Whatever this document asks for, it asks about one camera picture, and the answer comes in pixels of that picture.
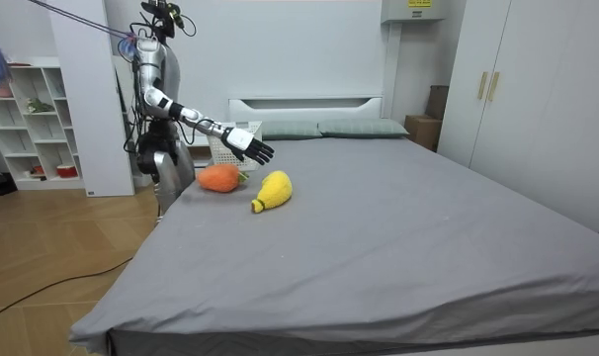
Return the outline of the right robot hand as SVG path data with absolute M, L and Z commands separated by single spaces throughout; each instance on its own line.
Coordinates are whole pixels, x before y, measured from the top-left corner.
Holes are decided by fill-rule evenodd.
M 240 161 L 248 157 L 265 165 L 274 157 L 275 150 L 271 146 L 243 129 L 226 128 L 220 140 Z

